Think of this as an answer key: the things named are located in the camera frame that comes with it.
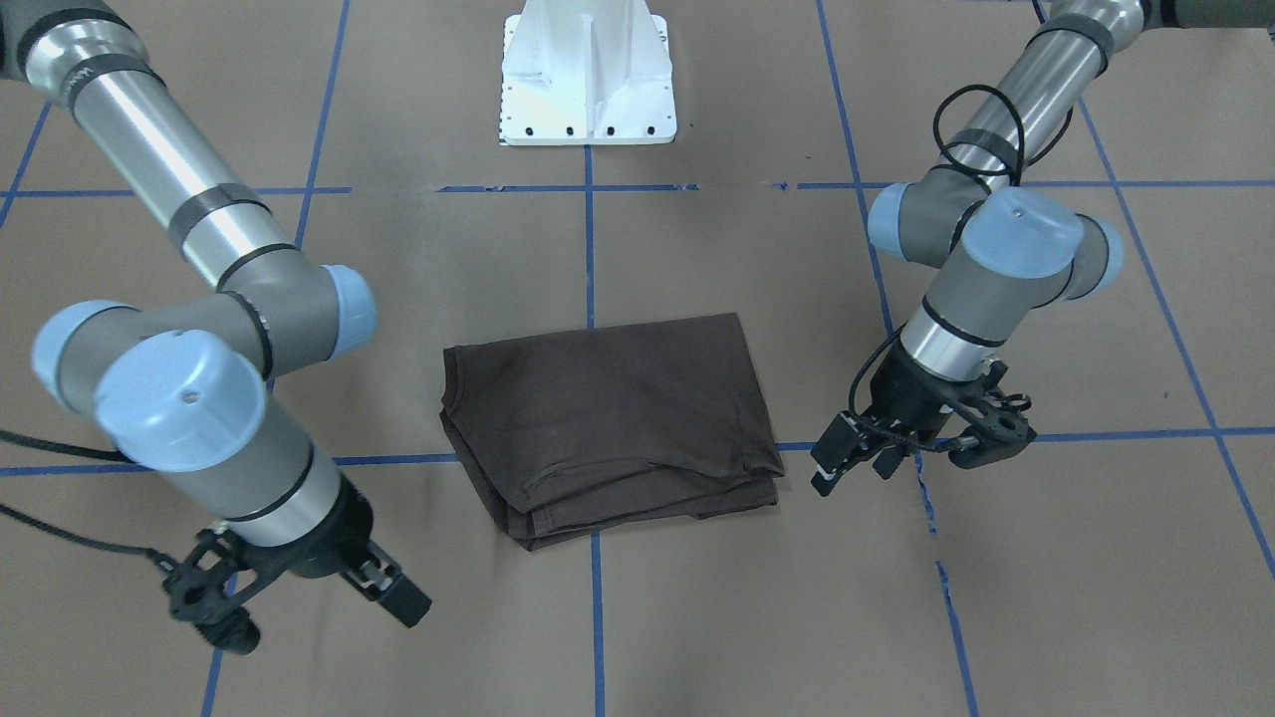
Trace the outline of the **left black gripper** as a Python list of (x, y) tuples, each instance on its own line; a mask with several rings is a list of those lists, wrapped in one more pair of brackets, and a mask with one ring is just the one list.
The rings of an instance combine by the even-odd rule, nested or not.
[(970, 389), (970, 379), (937, 376), (915, 362), (899, 339), (886, 339), (857, 373), (852, 393), (873, 365), (870, 408), (838, 412), (810, 450), (816, 464), (811, 485), (820, 496), (833, 494), (841, 477), (864, 459), (873, 458), (873, 471), (890, 480), (912, 452), (951, 453), (973, 447), (970, 427), (956, 438), (938, 438), (952, 412), (942, 397)]

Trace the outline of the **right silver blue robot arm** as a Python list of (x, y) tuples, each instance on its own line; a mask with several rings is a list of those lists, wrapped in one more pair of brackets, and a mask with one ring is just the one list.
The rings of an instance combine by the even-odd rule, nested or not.
[(5, 1), (3, 78), (76, 122), (208, 286), (167, 306), (79, 302), (32, 350), (57, 403), (214, 518), (185, 559), (147, 551), (171, 615), (207, 639), (254, 632), (246, 603), (279, 577), (334, 575), (419, 623), (431, 600), (374, 542), (368, 499), (266, 387), (374, 336), (368, 282), (307, 259), (108, 4)]

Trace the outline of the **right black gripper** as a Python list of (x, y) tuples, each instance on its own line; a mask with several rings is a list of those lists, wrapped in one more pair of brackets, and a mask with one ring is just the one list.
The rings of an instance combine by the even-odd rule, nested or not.
[(269, 566), (303, 580), (339, 575), (402, 626), (418, 626), (433, 600), (402, 572), (397, 559), (374, 542), (372, 529), (371, 503), (343, 476), (332, 512), (310, 535), (282, 549), (270, 549)]

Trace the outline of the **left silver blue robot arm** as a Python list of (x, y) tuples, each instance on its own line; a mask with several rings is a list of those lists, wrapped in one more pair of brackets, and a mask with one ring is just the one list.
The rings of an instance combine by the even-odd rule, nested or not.
[(848, 404), (815, 443), (822, 496), (853, 467), (889, 478), (929, 452), (970, 469), (1017, 455), (1037, 439), (1031, 401), (1006, 393), (998, 351), (1033, 310), (1089, 299), (1125, 263), (1111, 223), (1023, 186), (1067, 126), (1093, 80), (1155, 29), (1253, 29), (1270, 1), (1054, 1), (1021, 56), (960, 131), (935, 119), (938, 165), (892, 182), (867, 213), (878, 251), (935, 268), (915, 313), (867, 358), (857, 381), (870, 404)]

